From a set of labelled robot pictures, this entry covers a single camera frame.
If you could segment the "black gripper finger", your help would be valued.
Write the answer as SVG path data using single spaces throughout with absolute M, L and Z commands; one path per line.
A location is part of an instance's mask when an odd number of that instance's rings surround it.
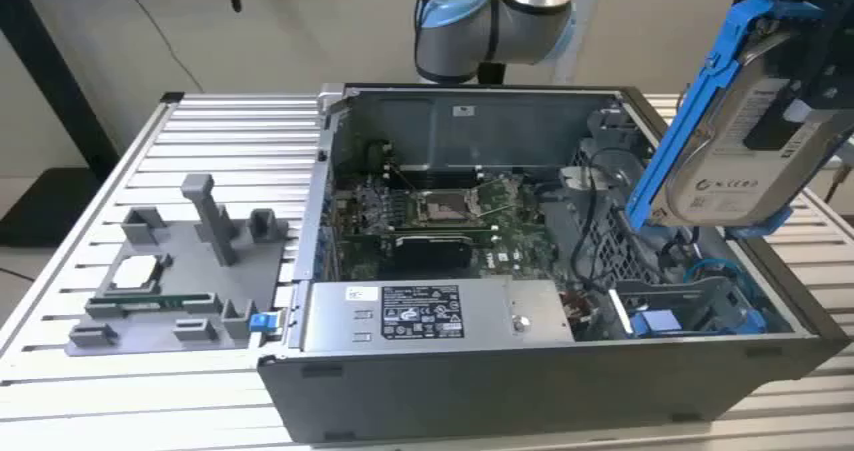
M 777 100 L 744 139 L 751 150 L 780 150 L 800 130 L 813 108 L 799 98 Z

